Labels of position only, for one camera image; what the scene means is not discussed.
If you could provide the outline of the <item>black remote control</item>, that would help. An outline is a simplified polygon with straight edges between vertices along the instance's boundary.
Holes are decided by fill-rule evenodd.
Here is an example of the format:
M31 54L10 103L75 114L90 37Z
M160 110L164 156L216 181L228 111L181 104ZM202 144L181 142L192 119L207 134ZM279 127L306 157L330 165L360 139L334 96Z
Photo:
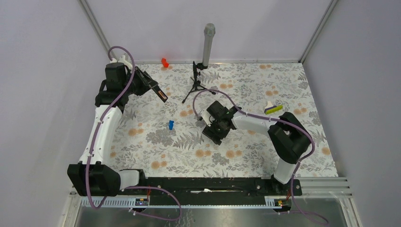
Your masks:
M156 95L165 103L168 100L168 96L162 91L162 89L156 85L152 87L152 90L156 93Z

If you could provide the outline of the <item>orange battery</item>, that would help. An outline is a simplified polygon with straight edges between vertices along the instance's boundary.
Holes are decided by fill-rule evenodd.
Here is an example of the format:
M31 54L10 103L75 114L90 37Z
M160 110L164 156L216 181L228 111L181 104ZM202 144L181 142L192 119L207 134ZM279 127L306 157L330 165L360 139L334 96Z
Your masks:
M158 93L160 94L161 98L163 98L164 100L167 100L167 97L165 96L165 94L162 91L158 91Z

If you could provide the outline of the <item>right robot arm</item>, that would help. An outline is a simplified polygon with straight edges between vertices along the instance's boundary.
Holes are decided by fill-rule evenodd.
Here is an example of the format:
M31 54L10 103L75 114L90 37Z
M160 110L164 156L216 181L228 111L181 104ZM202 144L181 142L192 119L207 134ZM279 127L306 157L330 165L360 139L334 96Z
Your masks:
M312 144L311 136L291 113L285 112L278 119L253 113L243 113L235 107L210 106L201 112L206 123L203 135L220 145L231 130L253 131L270 138L279 157L273 174L271 188L283 195L290 189L290 179L301 156Z

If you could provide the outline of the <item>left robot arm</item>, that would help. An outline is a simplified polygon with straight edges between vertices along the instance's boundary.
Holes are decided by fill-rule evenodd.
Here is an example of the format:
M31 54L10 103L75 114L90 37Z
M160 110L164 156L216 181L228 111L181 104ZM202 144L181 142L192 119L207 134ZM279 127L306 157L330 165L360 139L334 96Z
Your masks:
M111 149L115 131L130 95L141 96L157 91L158 82L138 67L109 63L105 79L95 97L94 125L78 163L70 164L67 175L80 196L116 196L125 188L142 194L147 182L137 169L115 171L111 168Z

